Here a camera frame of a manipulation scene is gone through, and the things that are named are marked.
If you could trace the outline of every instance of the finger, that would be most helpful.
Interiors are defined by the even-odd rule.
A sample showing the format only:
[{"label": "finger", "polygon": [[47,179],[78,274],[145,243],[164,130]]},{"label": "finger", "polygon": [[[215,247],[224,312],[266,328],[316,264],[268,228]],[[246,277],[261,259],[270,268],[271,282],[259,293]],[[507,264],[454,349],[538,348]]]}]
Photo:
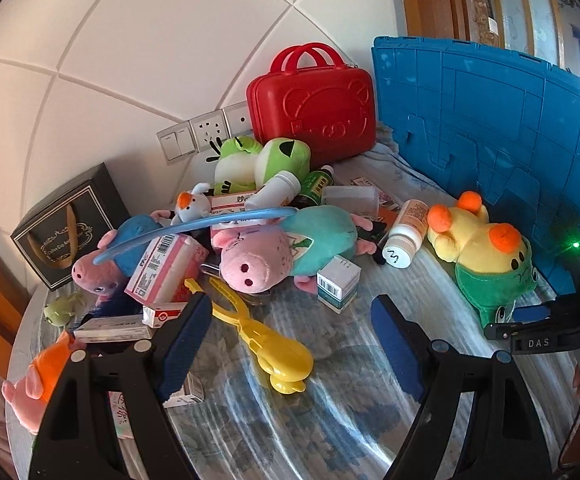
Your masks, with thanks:
[{"label": "finger", "polygon": [[574,377],[572,378],[572,387],[578,388],[580,386],[580,370],[579,365],[574,368]]}]

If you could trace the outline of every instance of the pig plush teal shirt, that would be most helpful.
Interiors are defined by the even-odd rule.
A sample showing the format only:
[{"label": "pig plush teal shirt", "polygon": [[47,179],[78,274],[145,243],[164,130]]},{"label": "pig plush teal shirt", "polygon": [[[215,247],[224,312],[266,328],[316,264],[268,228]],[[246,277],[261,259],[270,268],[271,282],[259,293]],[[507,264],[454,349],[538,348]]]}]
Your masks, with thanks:
[{"label": "pig plush teal shirt", "polygon": [[291,276],[314,276],[337,254],[347,259],[355,255],[356,226],[339,207],[307,207],[279,225],[292,250]]}]

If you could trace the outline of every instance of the red suitcase handle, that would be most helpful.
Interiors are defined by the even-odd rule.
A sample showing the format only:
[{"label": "red suitcase handle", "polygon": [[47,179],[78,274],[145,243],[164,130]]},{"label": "red suitcase handle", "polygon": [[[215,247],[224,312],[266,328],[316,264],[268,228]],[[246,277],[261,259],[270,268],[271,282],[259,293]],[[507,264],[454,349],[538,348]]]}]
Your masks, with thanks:
[{"label": "red suitcase handle", "polygon": [[286,63],[286,70],[285,70],[286,74],[295,73],[297,71],[296,66],[297,66],[297,63],[299,63],[299,58],[305,52],[309,52],[310,50],[313,50],[315,48],[318,48],[319,50],[323,50],[326,54],[328,54],[328,56],[330,56],[330,59],[334,63],[334,66],[329,65],[332,68],[346,68],[347,67],[346,63],[343,61],[343,58],[331,46],[326,45],[325,43],[306,43],[305,45],[300,46],[298,49],[296,49],[290,55],[290,58],[288,59],[288,62]]},{"label": "red suitcase handle", "polygon": [[[286,57],[288,57],[296,49],[301,48],[301,47],[302,47],[301,45],[289,46],[288,48],[285,48],[281,52],[279,52],[276,55],[275,59],[273,59],[272,64],[270,65],[270,72],[281,72],[283,65],[284,65],[284,61],[286,60]],[[308,54],[310,54],[312,56],[315,63],[317,64],[317,66],[328,66],[328,63],[326,62],[325,59],[323,59],[323,56],[321,54],[319,54],[313,48],[309,48],[305,52],[307,52]]]}]

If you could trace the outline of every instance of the screw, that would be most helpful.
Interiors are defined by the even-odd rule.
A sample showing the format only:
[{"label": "screw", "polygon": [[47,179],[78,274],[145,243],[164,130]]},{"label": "screw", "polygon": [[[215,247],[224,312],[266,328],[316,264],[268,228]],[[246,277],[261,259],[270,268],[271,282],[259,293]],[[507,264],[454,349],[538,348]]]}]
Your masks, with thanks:
[{"label": "screw", "polygon": [[147,352],[151,346],[152,343],[150,341],[147,339],[141,339],[134,343],[134,350],[137,352]]},{"label": "screw", "polygon": [[445,354],[450,349],[450,345],[443,339],[435,339],[432,342],[432,349],[440,354]]},{"label": "screw", "polygon": [[505,350],[499,350],[495,353],[495,357],[497,358],[497,361],[499,361],[500,363],[503,363],[505,365],[507,365],[508,363],[510,363],[512,361],[512,356],[506,352]]},{"label": "screw", "polygon": [[70,360],[73,363],[80,363],[85,358],[86,358],[86,351],[85,350],[75,350],[74,352],[72,352],[72,355],[70,356]]}]

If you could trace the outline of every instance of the blue plastic crate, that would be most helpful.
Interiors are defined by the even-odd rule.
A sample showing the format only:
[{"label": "blue plastic crate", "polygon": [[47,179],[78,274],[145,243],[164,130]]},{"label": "blue plastic crate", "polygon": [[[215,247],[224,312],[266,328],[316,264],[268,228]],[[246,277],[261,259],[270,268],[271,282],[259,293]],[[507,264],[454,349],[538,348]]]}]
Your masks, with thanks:
[{"label": "blue plastic crate", "polygon": [[479,191],[555,290],[573,291],[561,263],[580,236],[580,77],[458,40],[379,37],[372,58],[401,155],[455,197]]}]

